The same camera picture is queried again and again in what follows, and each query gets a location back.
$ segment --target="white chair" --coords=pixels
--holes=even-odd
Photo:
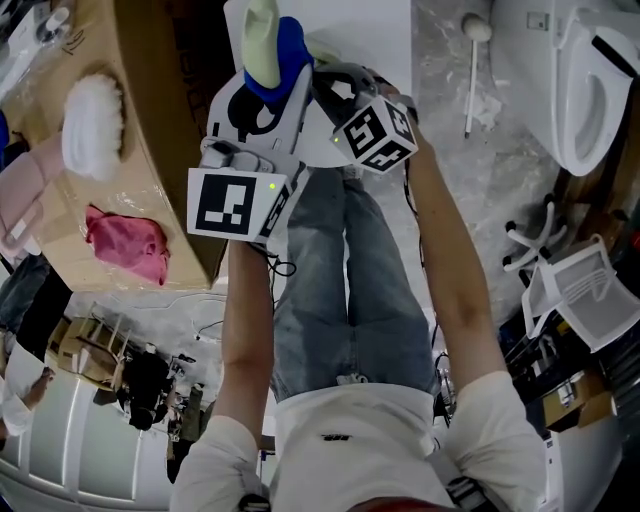
[[[522,294],[529,338],[555,310],[597,352],[640,320],[640,300],[618,280],[600,235],[548,261],[540,259]]]
[[[514,270],[520,270],[527,267],[536,258],[540,259],[545,257],[545,251],[549,247],[553,247],[557,244],[564,235],[567,233],[567,220],[564,217],[560,217],[557,222],[557,231],[552,234],[551,231],[554,227],[556,206],[553,202],[553,195],[547,194],[544,197],[544,204],[546,207],[546,217],[542,231],[537,238],[527,238],[523,233],[517,230],[516,223],[512,220],[507,222],[505,230],[507,236],[511,240],[518,242],[520,245],[524,245],[528,250],[522,256],[514,261],[514,256],[505,256],[502,260],[502,267],[505,272],[513,272]]]

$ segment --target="pink cloth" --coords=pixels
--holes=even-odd
[[[87,206],[87,243],[100,261],[162,286],[167,279],[167,237],[157,222],[103,213]]]

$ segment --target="hand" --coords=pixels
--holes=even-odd
[[[31,386],[31,391],[24,397],[24,404],[29,409],[33,409],[36,405],[38,405],[47,391],[47,387],[49,383],[56,376],[55,372],[51,368],[45,368],[42,370],[42,375],[40,378]]]

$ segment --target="toilet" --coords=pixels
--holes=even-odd
[[[591,172],[640,72],[640,14],[611,0],[495,0],[491,73],[560,166]]]

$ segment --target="floor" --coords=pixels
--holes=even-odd
[[[479,54],[479,101],[473,131],[469,139],[463,138],[471,44],[460,30],[460,21],[467,12],[488,19],[490,3],[414,0],[413,64],[420,128],[436,149],[442,173],[475,242],[498,325],[518,308],[523,291],[517,276],[502,270],[502,258],[512,250],[504,225],[511,219],[527,223],[532,209],[552,189],[558,166],[501,103],[491,79],[486,45],[481,45]],[[417,227],[404,198],[403,176],[366,175],[364,182],[385,213],[413,291],[428,313],[431,300],[419,262]],[[284,254],[285,235],[282,230],[276,233],[272,250]],[[223,268],[214,292],[225,292],[225,275]],[[283,286],[280,280],[276,283],[276,294]],[[93,301],[100,305],[96,312],[107,315],[108,322],[114,321],[117,312],[125,313],[135,341],[152,342],[166,354],[184,352],[194,357],[197,362],[188,365],[186,382],[205,383],[205,399],[215,397],[220,380],[216,340],[221,326],[204,329],[207,341],[196,341],[194,330],[222,319],[223,299],[170,292],[85,293],[73,296],[69,313],[86,314]]]

